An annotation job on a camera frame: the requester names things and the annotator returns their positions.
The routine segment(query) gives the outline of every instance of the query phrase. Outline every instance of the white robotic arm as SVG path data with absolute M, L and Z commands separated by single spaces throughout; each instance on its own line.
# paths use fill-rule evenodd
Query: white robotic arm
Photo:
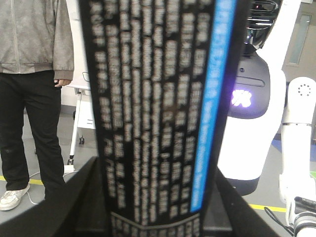
M 310 176 L 315 104 L 314 80 L 299 77 L 290 82 L 281 128 L 283 173 L 279 178 L 279 191 L 281 200 L 286 203 L 287 225 L 294 228 L 295 236 L 302 237 L 316 236 L 316 184 Z

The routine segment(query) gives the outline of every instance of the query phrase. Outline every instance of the black pants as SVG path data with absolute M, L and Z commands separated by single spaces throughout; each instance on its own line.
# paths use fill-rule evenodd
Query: black pants
M 26 188 L 29 172 L 22 141 L 26 108 L 45 196 L 65 184 L 64 162 L 57 137 L 61 89 L 54 71 L 32 74 L 0 73 L 0 154 L 7 190 Z

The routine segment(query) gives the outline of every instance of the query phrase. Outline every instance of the white cable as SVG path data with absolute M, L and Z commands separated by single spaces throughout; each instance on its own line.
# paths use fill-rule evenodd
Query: white cable
M 32 174 L 31 176 L 30 176 L 30 178 L 32 178 L 33 176 L 35 176 L 35 175 L 37 175 L 37 174 L 39 174 L 40 172 L 36 172 L 35 174 Z
M 38 205 L 38 204 L 39 204 L 39 203 L 36 203 L 36 202 L 33 202 L 33 201 L 32 201 L 31 196 L 30 196 L 30 194 L 29 194 L 28 191 L 27 191 L 26 193 L 28 194 L 29 200 L 30 200 L 30 202 L 31 202 L 32 204 L 34 204 L 34 205 Z
M 77 172 L 78 172 L 78 170 L 77 170 L 77 171 L 74 171 L 74 172 L 66 173 L 66 174 L 63 175 L 63 177 L 65 177 L 65 176 L 68 175 L 68 174 L 77 173 Z M 37 174 L 39 174 L 39 173 L 40 173 L 40 172 L 36 172 L 35 174 L 32 174 L 32 175 L 30 176 L 30 178 L 33 177 L 33 176 L 35 176 L 35 175 L 37 175 Z M 27 191 L 26 193 L 28 194 L 29 200 L 30 200 L 30 202 L 31 202 L 33 205 L 38 205 L 38 204 L 39 204 L 39 203 L 36 203 L 36 202 L 33 202 L 33 201 L 32 201 L 31 195 L 30 195 L 30 193 L 29 193 L 28 191 Z

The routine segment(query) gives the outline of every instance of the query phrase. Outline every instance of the white robot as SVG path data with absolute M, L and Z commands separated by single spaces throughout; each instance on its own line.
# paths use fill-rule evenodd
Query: white robot
M 279 30 L 276 18 L 282 16 L 283 6 L 280 6 L 280 0 L 253 3 L 223 136 L 218 167 L 241 195 L 256 189 L 269 147 L 281 124 L 285 75 L 270 60 L 270 54 L 264 54 L 266 45 L 263 47 Z M 270 50 L 270 53 L 276 56 L 280 51 Z
M 286 203 L 286 222 L 296 237 L 316 236 L 316 184 L 310 176 L 316 82 L 305 77 L 291 81 L 284 104 L 286 80 L 281 70 L 301 1 L 254 1 L 253 11 L 256 2 L 270 2 L 275 9 L 282 5 L 266 41 L 264 34 L 248 34 L 248 49 L 252 46 L 260 57 L 253 54 L 240 62 L 218 166 L 241 195 L 253 192 L 282 124 L 279 192 Z M 255 44 L 255 36 L 261 36 L 261 44 Z
M 316 184 L 310 175 L 312 119 L 316 82 L 299 77 L 288 86 L 281 127 L 283 172 L 280 199 L 286 203 L 286 222 L 296 237 L 316 236 Z

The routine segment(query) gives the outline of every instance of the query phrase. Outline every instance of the blue stripe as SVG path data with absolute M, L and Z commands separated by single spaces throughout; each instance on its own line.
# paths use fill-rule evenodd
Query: blue stripe
M 191 212 L 199 211 L 202 207 L 209 155 L 213 141 L 220 91 L 224 79 L 236 1 L 215 1 L 213 32 L 208 56 L 209 63 L 206 71 L 205 90 L 198 132 Z

